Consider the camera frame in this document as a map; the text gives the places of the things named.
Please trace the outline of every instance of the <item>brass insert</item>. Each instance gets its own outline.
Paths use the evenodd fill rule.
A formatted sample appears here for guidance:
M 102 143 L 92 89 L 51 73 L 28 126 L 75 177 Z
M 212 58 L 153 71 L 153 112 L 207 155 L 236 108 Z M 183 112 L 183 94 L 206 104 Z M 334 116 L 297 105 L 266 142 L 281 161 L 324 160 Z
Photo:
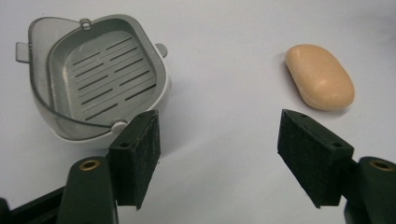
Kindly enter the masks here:
M 392 172 L 395 170 L 394 167 L 386 161 L 374 160 L 370 161 L 370 165 L 382 171 Z
M 82 164 L 79 165 L 79 169 L 82 171 L 90 171 L 95 169 L 99 165 L 100 162 L 97 160 L 84 161 Z

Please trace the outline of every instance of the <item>soap bar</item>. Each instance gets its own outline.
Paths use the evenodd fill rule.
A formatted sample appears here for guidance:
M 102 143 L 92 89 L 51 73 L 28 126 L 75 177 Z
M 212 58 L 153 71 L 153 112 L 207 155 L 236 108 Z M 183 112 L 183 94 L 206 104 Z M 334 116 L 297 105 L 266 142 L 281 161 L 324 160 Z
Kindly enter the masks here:
M 326 49 L 297 45 L 286 52 L 285 62 L 300 95 L 311 107 L 338 110 L 352 104 L 355 98 L 352 80 Z

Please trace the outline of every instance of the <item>gray soap dish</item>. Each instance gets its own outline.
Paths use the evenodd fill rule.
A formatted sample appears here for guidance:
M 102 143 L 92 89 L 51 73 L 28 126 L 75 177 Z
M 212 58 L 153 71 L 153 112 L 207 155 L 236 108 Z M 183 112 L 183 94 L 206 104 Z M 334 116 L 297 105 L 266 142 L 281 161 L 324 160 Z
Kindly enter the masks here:
M 170 89 L 166 53 L 125 15 L 41 18 L 30 25 L 29 44 L 17 43 L 17 61 L 30 64 L 35 104 L 51 129 L 99 147 L 137 114 L 158 109 Z

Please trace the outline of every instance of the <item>screw hole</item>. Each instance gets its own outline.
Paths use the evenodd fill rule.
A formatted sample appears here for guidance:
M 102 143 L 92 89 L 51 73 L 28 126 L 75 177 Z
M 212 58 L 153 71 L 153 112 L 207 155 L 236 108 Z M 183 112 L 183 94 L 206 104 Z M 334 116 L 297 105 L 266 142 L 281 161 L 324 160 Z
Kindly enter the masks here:
M 391 167 L 387 162 L 385 161 L 370 161 L 370 164 L 374 166 L 378 170 L 382 171 L 393 171 L 393 167 Z
M 341 143 L 332 143 L 332 146 L 334 146 L 334 147 L 341 147 L 342 145 L 341 145 Z
M 82 171 L 90 171 L 95 169 L 96 167 L 98 167 L 100 165 L 100 162 L 97 160 L 93 160 L 93 161 L 84 161 L 80 166 L 79 169 Z
M 129 146 L 129 143 L 121 143 L 120 144 L 120 147 L 128 147 Z

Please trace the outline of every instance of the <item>white background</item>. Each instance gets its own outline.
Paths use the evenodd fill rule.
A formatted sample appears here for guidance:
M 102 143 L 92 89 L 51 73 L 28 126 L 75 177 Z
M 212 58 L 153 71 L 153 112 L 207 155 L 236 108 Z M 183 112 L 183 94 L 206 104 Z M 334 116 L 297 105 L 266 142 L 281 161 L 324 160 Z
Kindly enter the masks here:
M 345 200 L 316 209 L 277 155 L 282 108 L 316 119 L 355 147 L 354 160 L 396 162 L 396 2 L 0 1 L 0 197 L 13 209 L 64 185 L 76 161 L 105 150 L 61 142 L 37 112 L 28 65 L 15 61 L 40 17 L 136 18 L 169 50 L 173 80 L 162 151 L 143 207 L 120 223 L 345 223 Z M 328 49 L 350 74 L 347 110 L 311 109 L 284 64 L 297 44 Z

